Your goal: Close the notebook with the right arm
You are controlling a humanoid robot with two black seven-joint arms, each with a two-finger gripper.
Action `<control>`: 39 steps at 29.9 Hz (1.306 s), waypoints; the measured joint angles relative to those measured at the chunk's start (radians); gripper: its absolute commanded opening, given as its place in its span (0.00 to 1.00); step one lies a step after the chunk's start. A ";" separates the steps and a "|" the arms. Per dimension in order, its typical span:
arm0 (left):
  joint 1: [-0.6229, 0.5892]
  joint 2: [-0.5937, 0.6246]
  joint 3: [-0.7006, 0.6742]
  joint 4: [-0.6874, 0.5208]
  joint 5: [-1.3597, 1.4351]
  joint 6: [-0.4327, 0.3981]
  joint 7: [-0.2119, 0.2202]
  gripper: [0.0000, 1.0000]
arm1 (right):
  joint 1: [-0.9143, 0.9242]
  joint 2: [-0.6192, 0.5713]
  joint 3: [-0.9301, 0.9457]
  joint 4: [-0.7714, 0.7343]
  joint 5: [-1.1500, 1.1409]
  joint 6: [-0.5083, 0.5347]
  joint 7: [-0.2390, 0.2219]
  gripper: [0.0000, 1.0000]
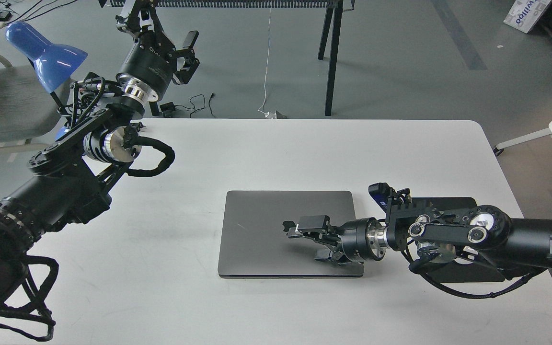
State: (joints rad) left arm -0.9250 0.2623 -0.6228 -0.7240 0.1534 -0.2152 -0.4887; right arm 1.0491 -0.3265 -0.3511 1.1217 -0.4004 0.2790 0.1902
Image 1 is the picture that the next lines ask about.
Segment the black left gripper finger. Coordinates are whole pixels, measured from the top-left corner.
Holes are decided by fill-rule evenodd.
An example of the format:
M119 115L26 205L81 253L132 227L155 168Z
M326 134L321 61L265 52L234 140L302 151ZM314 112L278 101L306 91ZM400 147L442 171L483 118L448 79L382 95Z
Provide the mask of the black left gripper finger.
M148 30L142 29L141 22L147 21L151 22L152 31L161 32L161 23L156 15L159 2L159 0L126 0L120 15L116 16L116 28L138 39L141 33Z
M172 57L176 60L180 58L184 59L182 67L176 69L173 73L172 80L176 85L188 84L200 65L200 61L197 59L194 51L194 45L197 42L198 36L198 31L189 31L182 48L175 50L173 53Z

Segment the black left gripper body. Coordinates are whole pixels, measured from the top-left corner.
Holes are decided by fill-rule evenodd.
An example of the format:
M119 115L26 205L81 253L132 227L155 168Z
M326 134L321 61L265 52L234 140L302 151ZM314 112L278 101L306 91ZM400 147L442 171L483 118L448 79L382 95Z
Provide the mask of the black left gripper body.
M177 67L173 57L175 49L174 43L162 32L140 33L116 80L122 84L131 78L137 79L155 94L153 101L160 101Z

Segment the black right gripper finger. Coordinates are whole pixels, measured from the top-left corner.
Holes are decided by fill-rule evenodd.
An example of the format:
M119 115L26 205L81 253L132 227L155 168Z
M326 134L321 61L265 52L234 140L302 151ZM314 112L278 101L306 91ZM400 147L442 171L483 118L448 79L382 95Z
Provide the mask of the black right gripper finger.
M341 247L324 247L318 249L315 253L314 260L318 262L330 262L337 265L352 264L352 261L344 253Z
M287 237L306 238L315 242L339 242L340 237L331 225L327 215L302 216L298 223L291 220L283 221L283 231Z

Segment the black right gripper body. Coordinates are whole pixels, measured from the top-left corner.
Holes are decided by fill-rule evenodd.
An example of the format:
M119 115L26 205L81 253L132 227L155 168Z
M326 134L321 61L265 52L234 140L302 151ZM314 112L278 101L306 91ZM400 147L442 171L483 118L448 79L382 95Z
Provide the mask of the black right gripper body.
M380 261L385 257L386 223L376 218L347 221L334 227L340 241L333 247L341 247L352 263Z

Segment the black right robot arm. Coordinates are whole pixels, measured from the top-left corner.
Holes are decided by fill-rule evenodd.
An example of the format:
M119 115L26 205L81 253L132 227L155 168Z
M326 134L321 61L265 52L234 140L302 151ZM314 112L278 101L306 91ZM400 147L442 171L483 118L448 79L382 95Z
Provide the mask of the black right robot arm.
M408 189L387 183L369 186L384 219L362 218L336 226L328 216L303 216L284 221L287 237L305 238L326 247L318 261L339 265L379 261L392 249L403 253L412 241L415 274L427 274L456 258L495 268L506 279L552 268L552 219L511 218L492 205L438 207L411 197ZM465 249L473 251L472 258Z

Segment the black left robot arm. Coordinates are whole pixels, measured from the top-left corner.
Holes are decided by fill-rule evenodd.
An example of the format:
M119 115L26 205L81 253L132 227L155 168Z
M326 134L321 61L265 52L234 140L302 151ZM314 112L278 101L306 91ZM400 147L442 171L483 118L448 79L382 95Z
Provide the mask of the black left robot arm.
M55 321L45 299L59 265L28 251L45 233L88 223L109 209L109 191L123 175L153 177L166 171L175 151L141 136L147 107L171 83L187 84L197 68L190 31L177 49L156 14L157 0L127 0L117 29L134 45L115 80L90 73L73 81L67 131L31 157L33 177L0 199L0 328L39 342L53 338Z

